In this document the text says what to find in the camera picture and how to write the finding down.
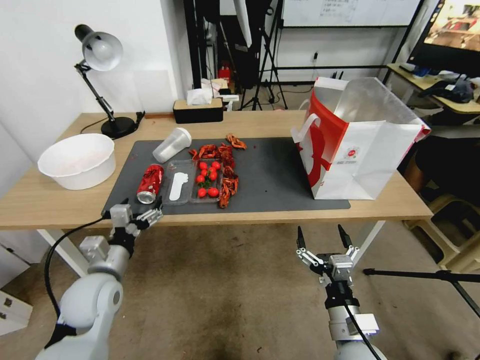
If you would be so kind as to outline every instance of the gray desk mat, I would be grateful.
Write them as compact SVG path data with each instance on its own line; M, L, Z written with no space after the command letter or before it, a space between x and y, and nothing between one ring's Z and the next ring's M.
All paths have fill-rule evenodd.
M166 215L212 214L212 213L252 213L292 210L349 209L348 200L313 199L307 174L300 154L291 137L268 137L242 139L247 150L233 150L235 172L239 177L238 193L230 198L226 209L217 203L186 203L164 206ZM193 149L205 144L220 145L223 139L195 139ZM161 140L136 141L113 186L103 211L119 204L125 198L134 214L143 213L151 205L141 204L136 197L137 188L146 168L157 163L152 151ZM191 159L189 149L184 149L171 160Z

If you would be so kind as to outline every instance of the whiteboard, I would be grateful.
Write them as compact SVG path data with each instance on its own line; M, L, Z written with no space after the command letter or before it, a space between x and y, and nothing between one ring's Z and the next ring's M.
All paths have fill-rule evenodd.
M284 0L284 27L407 26L419 0Z

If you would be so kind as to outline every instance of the lamp shade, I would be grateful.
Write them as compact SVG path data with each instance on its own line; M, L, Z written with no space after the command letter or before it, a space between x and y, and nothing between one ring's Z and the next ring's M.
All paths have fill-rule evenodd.
M84 24L77 25L75 35L81 41L83 58L92 69L108 71L119 64L124 49L115 36L93 31Z

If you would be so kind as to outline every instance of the desk lamp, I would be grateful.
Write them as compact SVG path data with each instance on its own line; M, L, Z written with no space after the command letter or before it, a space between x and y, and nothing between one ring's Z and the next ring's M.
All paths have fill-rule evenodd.
M83 80L95 95L96 101L108 116L108 121L101 126L101 133L112 139L118 139L133 133L139 127L141 117L133 121L129 117L114 117L114 111L109 103L98 94L87 78L87 72L91 69L97 71L109 71L115 68L122 58L123 47L120 41L106 32L93 31L89 26L80 24L75 28L75 36L81 41L83 60L75 65Z

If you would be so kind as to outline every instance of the black box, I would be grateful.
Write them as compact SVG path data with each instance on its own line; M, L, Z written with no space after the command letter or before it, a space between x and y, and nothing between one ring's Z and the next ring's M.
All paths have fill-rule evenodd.
M173 115L177 124L221 122L224 119L224 106L218 97L205 105L187 105L186 100L176 100L173 103Z

